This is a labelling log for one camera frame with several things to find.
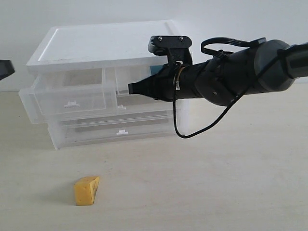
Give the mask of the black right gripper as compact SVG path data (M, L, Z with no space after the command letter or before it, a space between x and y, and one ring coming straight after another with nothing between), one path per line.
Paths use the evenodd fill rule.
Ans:
M165 64L157 74L128 84L128 92L161 101L174 101L174 82L180 68L181 64Z

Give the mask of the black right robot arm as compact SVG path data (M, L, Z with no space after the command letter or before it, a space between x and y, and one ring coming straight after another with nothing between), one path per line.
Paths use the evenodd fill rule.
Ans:
M228 106L240 94L284 91L308 75L305 43L210 38L202 42L201 52L212 58L199 64L192 61L191 45L187 36L153 36L148 50L166 56L167 64L156 74L130 83L129 93L165 102L204 98Z

